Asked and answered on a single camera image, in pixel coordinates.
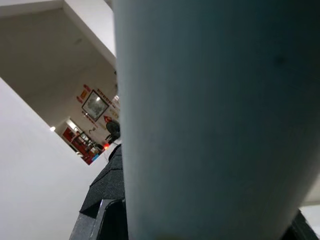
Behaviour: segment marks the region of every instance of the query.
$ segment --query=ceiling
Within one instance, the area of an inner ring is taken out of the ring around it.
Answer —
[[[0,19],[0,77],[23,99],[106,61],[62,9]]]

